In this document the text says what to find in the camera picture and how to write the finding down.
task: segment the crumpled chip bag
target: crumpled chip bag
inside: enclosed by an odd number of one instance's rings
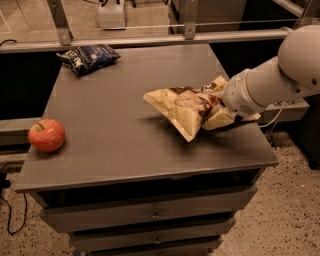
[[[236,114],[217,96],[227,85],[222,76],[200,89],[177,87],[146,93],[143,98],[160,111],[188,141],[198,131],[213,130],[235,122]],[[248,120],[257,120],[259,115]]]
[[[79,46],[57,57],[77,76],[90,74],[98,69],[111,65],[120,54],[106,44]]]

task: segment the apple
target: apple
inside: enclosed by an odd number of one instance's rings
[[[28,132],[31,145],[42,152],[54,152],[64,143],[66,133],[63,125],[55,119],[41,119]]]

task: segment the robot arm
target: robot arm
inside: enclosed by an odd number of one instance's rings
[[[260,113],[272,103],[320,93],[320,26],[289,34],[278,56],[230,79],[222,100],[242,117]]]

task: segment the gray cabinet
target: gray cabinet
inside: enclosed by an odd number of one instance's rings
[[[117,63],[86,77],[61,68],[44,117],[64,124],[66,143],[53,154],[31,147],[15,189],[91,255],[213,250],[278,159],[255,123],[200,131],[186,143],[142,99],[155,88],[225,76],[209,45],[119,53]]]

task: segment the terrazzo floor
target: terrazzo floor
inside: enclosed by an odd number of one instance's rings
[[[320,255],[320,171],[310,170],[308,158],[288,133],[276,133],[274,146],[280,164],[265,170],[256,183],[258,192],[208,256]],[[23,195],[13,191],[18,175],[8,174],[12,186],[2,192],[12,205],[11,231],[23,222]],[[47,226],[38,217],[41,208],[28,195],[27,200],[26,224],[13,236],[6,229],[9,209],[0,201],[0,255],[73,255],[68,235]]]

